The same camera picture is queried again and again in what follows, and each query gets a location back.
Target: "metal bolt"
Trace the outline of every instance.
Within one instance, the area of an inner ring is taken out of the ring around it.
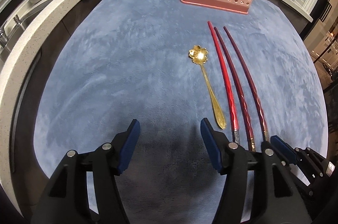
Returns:
[[[105,143],[102,145],[102,149],[104,150],[109,150],[112,147],[112,145],[110,143]]]
[[[230,142],[230,143],[228,144],[228,146],[229,146],[230,149],[233,149],[233,150],[235,150],[235,149],[238,148],[238,144],[235,143],[235,142]]]
[[[268,156],[272,156],[272,155],[273,155],[273,150],[272,150],[272,149],[266,149],[266,150],[265,150],[265,153],[266,153]]]
[[[68,157],[73,157],[75,154],[76,154],[76,151],[74,151],[74,150],[70,150],[70,151],[67,152]]]

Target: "golden spoon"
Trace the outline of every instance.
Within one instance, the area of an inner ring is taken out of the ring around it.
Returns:
[[[208,60],[207,54],[208,54],[207,49],[201,48],[200,46],[194,46],[194,48],[189,51],[189,56],[192,58],[192,62],[201,66],[202,73],[204,75],[204,79],[206,80],[208,91],[209,91],[209,94],[210,94],[211,104],[212,104],[212,108],[214,110],[216,122],[221,129],[225,129],[226,128],[226,122],[225,122],[225,118],[224,118],[222,109],[221,109],[221,107],[220,107],[220,105],[219,105],[219,103],[216,99],[214,92],[212,91],[212,88],[211,88],[210,83],[209,83],[209,79],[207,77],[206,70],[204,69],[204,65],[203,65]]]

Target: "white speckled countertop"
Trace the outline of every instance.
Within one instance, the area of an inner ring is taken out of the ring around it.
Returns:
[[[0,183],[18,211],[20,210],[11,181],[9,153],[11,120],[16,100],[26,72],[41,45],[53,28],[79,1],[80,0],[53,0],[22,34],[0,73]],[[293,0],[283,1],[309,21],[312,21],[309,14],[307,14],[297,2]],[[22,17],[22,15],[30,11],[32,7],[33,6],[27,1],[24,1],[12,16],[18,14],[19,17]],[[14,24],[10,22],[6,26],[7,31],[11,29],[13,25]]]

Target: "dark red chopstick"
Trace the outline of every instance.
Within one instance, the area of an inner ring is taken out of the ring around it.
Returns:
[[[252,130],[251,119],[250,119],[249,112],[248,112],[248,106],[246,105],[246,101],[245,101],[244,92],[243,92],[243,89],[242,89],[242,86],[241,86],[241,82],[239,81],[237,71],[234,67],[232,60],[231,60],[230,54],[229,54],[229,52],[228,52],[228,50],[227,50],[227,48],[224,44],[222,36],[220,35],[220,33],[219,33],[219,31],[216,27],[214,27],[214,29],[216,31],[218,40],[221,43],[221,46],[222,46],[222,49],[224,51],[226,60],[228,61],[228,64],[229,64],[231,74],[232,74],[233,79],[234,79],[234,85],[236,86],[239,102],[241,104],[241,109],[242,109],[242,113],[243,113],[245,130],[246,130],[246,135],[247,135],[247,140],[248,140],[248,147],[249,147],[250,151],[255,152],[256,147],[255,147],[254,132]]]
[[[221,65],[221,70],[223,74],[224,79],[224,85],[226,89],[226,95],[228,97],[228,103],[229,103],[229,111],[230,111],[230,119],[231,119],[231,129],[233,132],[233,141],[235,141],[237,144],[240,144],[240,138],[239,138],[239,126],[238,126],[238,119],[237,119],[237,111],[236,111],[236,105],[234,103],[234,94],[231,89],[231,82],[229,79],[228,72],[226,70],[225,62],[223,59],[221,48],[218,44],[214,29],[212,28],[211,22],[208,21],[208,25],[211,31],[212,38],[215,43],[216,52],[219,59],[219,64]]]
[[[254,81],[252,80],[252,77],[251,77],[251,74],[249,72],[249,69],[246,66],[246,63],[245,63],[245,61],[244,61],[244,59],[243,59],[243,57],[241,55],[241,52],[239,51],[239,49],[238,49],[238,47],[237,47],[234,39],[232,38],[231,34],[229,33],[228,29],[225,26],[223,27],[223,29],[225,30],[227,36],[230,39],[231,44],[234,47],[234,50],[235,50],[235,52],[236,52],[236,54],[238,56],[238,59],[241,62],[242,67],[244,69],[244,73],[245,73],[246,79],[249,82],[249,86],[250,86],[252,95],[254,97],[253,99],[255,100],[256,108],[257,108],[257,111],[258,111],[258,117],[259,117],[259,122],[261,123],[261,129],[262,129],[263,137],[264,137],[265,141],[270,141],[270,139],[269,139],[269,132],[268,132],[268,126],[266,124],[266,120],[265,120],[265,117],[264,117],[264,112],[263,112],[263,108],[262,108],[262,105],[261,105],[261,100],[258,97],[257,90],[256,90],[256,87],[255,87]]]

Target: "cloth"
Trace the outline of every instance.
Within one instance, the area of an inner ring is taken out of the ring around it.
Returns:
[[[270,135],[326,155],[327,117],[317,72],[296,30],[271,2],[253,0],[249,15],[242,15],[180,0],[102,0],[65,45],[41,98],[34,149],[46,175],[68,150],[93,151],[136,118],[140,138],[129,168],[116,177],[130,222],[212,223],[225,176],[212,168],[200,134],[204,117],[218,127],[201,68],[188,57],[194,45],[209,52],[205,69],[230,140],[231,126],[208,20],[220,30],[237,69],[257,150],[263,139],[258,114],[224,25],[251,72]],[[243,219],[249,216],[252,182],[250,173]],[[92,180],[88,187],[95,210]]]

